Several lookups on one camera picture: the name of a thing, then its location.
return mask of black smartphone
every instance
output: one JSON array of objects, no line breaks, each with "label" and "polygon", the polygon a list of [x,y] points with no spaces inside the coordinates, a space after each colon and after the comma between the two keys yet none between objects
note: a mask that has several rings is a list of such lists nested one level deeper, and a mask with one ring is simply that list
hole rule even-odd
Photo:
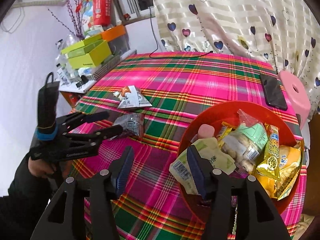
[{"label": "black smartphone", "polygon": [[260,81],[267,105],[286,111],[288,106],[277,78],[260,74]]}]

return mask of white paper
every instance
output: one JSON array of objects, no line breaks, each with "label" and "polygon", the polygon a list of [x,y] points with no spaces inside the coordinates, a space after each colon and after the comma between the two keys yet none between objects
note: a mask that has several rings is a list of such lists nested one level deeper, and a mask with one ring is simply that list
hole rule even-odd
[{"label": "white paper", "polygon": [[135,86],[124,87],[121,91],[113,93],[121,102],[118,108],[138,108],[152,106]]}]

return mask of person's hand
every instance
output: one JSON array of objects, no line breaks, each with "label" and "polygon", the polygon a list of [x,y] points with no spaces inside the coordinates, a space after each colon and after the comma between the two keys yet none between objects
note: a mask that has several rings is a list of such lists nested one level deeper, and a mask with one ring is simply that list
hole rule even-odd
[{"label": "person's hand", "polygon": [[38,178],[47,178],[47,174],[53,174],[56,171],[54,165],[51,165],[44,160],[28,160],[28,169],[30,173]]}]

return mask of wire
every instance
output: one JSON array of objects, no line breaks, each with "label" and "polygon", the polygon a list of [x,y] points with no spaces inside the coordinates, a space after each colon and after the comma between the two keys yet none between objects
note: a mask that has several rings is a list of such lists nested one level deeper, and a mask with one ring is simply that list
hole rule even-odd
[{"label": "wire", "polygon": [[151,7],[149,6],[149,10],[150,10],[150,24],[151,24],[151,29],[152,29],[152,33],[153,33],[153,37],[155,38],[155,41],[156,41],[156,44],[157,44],[157,48],[151,52],[149,54],[149,58],[153,58],[153,59],[158,59],[158,58],[183,58],[183,59],[189,59],[189,58],[197,58],[197,57],[203,57],[203,56],[206,56],[210,53],[213,53],[213,50],[203,54],[203,55],[199,55],[199,56],[193,56],[193,57],[151,57],[152,54],[154,54],[158,49],[159,49],[159,44],[158,44],[158,41],[157,41],[157,38],[156,38],[156,35],[155,35],[155,31],[153,30],[153,25],[152,25],[152,13],[151,13]]}]

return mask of pink plaid tablecloth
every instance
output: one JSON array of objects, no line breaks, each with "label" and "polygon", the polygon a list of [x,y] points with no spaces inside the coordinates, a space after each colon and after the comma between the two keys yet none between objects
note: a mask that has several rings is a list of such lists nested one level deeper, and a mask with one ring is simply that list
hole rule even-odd
[{"label": "pink plaid tablecloth", "polygon": [[[176,57],[171,59],[151,59],[148,54],[132,56],[100,80],[76,107],[86,113],[110,112],[109,120],[77,129],[88,133],[111,125],[126,113],[117,109],[119,101],[112,95],[126,85],[140,88],[153,106],[137,111],[145,114],[145,134],[140,141],[131,138],[104,141],[98,156],[75,161],[71,173],[75,177],[91,177],[108,168],[125,145],[133,147],[135,160],[125,194],[113,206],[119,234],[125,239],[200,239],[204,224],[185,205],[168,169],[176,158],[186,127],[206,108],[228,100],[254,102],[278,114],[295,138],[302,139],[295,112],[282,86],[288,110],[271,108],[265,103],[259,74],[276,76],[269,64],[222,54],[184,58],[190,55],[196,53],[154,55]],[[297,192],[281,215],[291,236],[302,212],[306,177],[303,165]]]}]

